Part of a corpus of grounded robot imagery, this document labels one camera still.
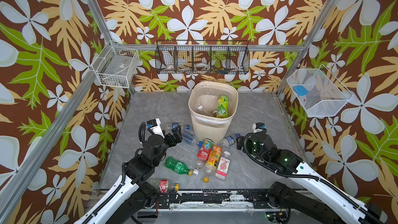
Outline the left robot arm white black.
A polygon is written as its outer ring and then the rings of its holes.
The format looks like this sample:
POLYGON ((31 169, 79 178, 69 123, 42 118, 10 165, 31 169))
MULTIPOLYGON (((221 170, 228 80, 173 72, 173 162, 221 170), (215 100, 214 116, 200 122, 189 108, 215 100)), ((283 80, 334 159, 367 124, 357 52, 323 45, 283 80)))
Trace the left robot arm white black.
POLYGON ((155 204, 157 190, 147 180, 166 157, 169 148, 181 143, 181 126, 166 133, 160 119, 142 122, 138 132, 142 148, 122 164, 122 173, 108 192, 77 224, 123 224, 137 211, 155 204))

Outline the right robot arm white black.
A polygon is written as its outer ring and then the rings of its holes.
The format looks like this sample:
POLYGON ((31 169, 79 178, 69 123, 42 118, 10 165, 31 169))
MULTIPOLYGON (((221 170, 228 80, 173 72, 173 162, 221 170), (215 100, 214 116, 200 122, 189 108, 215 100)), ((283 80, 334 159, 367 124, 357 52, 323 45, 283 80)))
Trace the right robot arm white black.
POLYGON ((383 211, 345 193, 315 172, 301 157, 279 149, 262 130, 237 139, 237 149, 250 160, 312 193, 316 200, 296 193, 281 183, 273 183, 267 192, 268 204, 274 208, 293 208, 323 224, 384 224, 383 211))

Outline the pink white label bottle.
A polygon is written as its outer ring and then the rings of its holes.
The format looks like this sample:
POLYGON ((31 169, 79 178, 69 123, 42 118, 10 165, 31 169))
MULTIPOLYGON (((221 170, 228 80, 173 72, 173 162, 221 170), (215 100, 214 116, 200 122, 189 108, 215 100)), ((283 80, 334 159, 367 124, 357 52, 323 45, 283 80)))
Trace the pink white label bottle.
POLYGON ((219 180, 225 180, 228 175, 228 169, 231 163, 231 153, 224 151, 218 163, 215 177, 219 180))

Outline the clear Pepsi bottle blue label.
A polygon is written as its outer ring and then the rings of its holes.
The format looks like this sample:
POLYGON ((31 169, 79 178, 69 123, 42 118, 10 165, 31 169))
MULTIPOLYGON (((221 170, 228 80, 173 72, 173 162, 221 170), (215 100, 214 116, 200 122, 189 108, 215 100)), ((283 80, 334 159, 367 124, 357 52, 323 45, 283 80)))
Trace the clear Pepsi bottle blue label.
POLYGON ((190 129, 189 124, 181 123, 181 122, 166 122, 165 124, 162 125, 162 127, 167 131, 177 128, 178 126, 181 127, 182 131, 190 129))

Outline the lime green label tea bottle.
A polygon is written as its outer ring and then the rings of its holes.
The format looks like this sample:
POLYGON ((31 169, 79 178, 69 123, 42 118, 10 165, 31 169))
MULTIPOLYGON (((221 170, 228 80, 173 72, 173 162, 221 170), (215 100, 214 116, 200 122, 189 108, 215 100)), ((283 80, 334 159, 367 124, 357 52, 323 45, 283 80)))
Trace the lime green label tea bottle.
POLYGON ((226 95, 221 95, 217 99, 217 118, 228 118, 229 98, 226 95))

